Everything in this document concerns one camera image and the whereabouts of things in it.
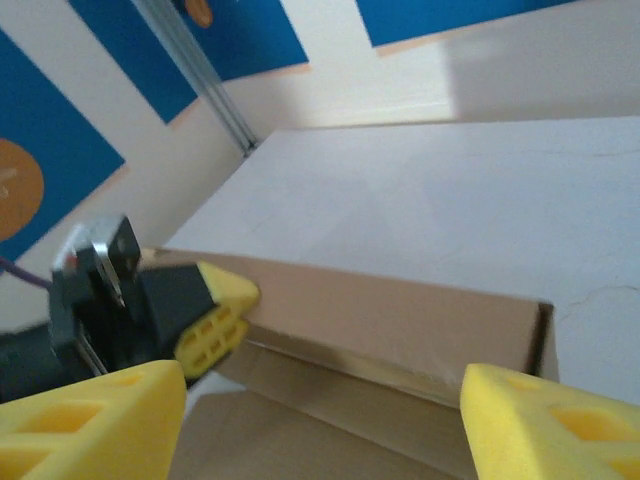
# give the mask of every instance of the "white wall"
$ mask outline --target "white wall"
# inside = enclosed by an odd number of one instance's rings
[[[227,84],[263,134],[277,126],[640,113],[638,0],[580,0],[405,42],[382,57],[355,0],[282,3],[311,71]]]
[[[21,266],[48,276],[71,226],[97,213],[126,212],[143,244],[162,244],[239,165],[239,151],[204,105],[165,125],[66,1],[4,0],[0,27],[126,161]],[[0,277],[0,329],[42,317],[46,304],[43,291]]]

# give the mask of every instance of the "orange circle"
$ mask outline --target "orange circle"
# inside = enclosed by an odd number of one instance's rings
[[[0,138],[0,242],[27,225],[44,195],[42,170],[20,145]]]

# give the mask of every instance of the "white tabletop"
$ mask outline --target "white tabletop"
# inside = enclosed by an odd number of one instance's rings
[[[640,118],[277,132],[168,246],[551,301],[563,383],[640,404]]]

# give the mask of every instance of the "purple cable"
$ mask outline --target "purple cable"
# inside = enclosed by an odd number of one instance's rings
[[[17,266],[8,258],[0,257],[0,270],[6,270],[7,273],[13,275],[14,277],[19,278],[23,282],[27,282],[36,287],[44,288],[45,290],[49,290],[49,288],[51,288],[51,282],[49,280],[34,275],[31,272],[27,272],[23,268]]]

